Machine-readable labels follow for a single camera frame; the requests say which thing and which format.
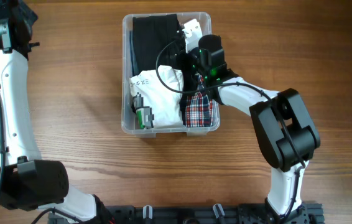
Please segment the red navy plaid shirt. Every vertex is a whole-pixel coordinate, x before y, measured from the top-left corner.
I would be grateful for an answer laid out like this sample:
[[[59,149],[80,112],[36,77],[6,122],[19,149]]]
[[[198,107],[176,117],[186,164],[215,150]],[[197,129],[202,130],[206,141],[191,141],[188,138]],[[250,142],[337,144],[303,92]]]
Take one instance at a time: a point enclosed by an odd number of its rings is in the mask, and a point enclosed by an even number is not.
[[[183,91],[204,89],[204,78],[199,73],[183,74]],[[188,128],[210,127],[213,124],[213,102],[205,91],[182,95],[180,100],[183,125]]]

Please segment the black garment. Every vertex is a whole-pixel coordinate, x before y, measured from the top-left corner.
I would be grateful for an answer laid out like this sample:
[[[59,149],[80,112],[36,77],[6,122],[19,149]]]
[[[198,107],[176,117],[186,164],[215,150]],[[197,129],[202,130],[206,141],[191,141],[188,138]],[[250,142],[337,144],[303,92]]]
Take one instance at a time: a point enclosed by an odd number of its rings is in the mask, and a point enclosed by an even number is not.
[[[176,14],[133,18],[134,53],[139,73],[155,69],[155,63],[179,69],[176,57],[185,51]]]

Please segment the white pixel print t-shirt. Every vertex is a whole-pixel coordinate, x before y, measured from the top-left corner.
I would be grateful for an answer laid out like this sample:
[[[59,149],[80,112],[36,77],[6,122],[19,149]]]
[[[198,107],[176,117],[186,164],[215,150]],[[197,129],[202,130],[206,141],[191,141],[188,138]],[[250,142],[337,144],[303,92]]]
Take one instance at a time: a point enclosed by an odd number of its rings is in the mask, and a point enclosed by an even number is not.
[[[161,65],[129,79],[139,129],[183,126],[180,100],[184,80],[180,70]]]

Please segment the blue denim jeans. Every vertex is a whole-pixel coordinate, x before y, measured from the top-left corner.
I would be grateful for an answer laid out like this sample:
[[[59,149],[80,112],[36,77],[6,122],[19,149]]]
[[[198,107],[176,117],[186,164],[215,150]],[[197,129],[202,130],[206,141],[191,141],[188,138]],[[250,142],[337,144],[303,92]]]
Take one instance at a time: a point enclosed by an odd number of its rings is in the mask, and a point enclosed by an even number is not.
[[[130,54],[131,54],[132,75],[137,76],[139,74],[139,69],[138,69],[138,64],[136,60],[136,55],[134,53],[133,31],[129,32],[129,44],[130,44]]]

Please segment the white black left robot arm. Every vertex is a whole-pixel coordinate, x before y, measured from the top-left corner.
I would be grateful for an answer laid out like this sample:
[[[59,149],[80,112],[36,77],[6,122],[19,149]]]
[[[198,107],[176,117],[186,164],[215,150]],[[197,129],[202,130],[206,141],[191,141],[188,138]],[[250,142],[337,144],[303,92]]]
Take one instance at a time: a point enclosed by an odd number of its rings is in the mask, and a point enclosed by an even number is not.
[[[67,223],[112,223],[103,202],[70,185],[65,166],[42,159],[37,147],[27,97],[37,18],[23,1],[0,0],[0,207],[52,213]]]

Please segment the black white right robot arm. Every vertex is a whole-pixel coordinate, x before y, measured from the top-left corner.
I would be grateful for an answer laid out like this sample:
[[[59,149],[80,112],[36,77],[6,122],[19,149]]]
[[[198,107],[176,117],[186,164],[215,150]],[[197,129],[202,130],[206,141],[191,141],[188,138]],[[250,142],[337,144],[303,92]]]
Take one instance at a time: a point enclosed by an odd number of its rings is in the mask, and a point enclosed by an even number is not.
[[[266,90],[250,84],[228,68],[221,38],[204,35],[185,44],[188,71],[203,77],[197,91],[250,116],[262,156],[271,167],[271,189],[265,199],[268,223],[288,223],[303,212],[303,174],[320,147],[320,135],[297,90]]]

